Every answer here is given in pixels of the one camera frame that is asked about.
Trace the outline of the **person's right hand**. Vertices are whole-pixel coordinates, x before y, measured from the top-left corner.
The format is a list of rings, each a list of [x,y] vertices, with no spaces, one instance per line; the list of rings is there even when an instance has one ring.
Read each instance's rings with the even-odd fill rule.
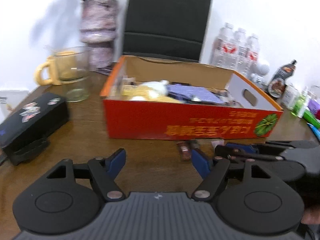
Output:
[[[301,220],[302,224],[306,225],[316,225],[320,224],[320,209],[319,207],[313,207],[306,209],[303,213],[303,218]]]

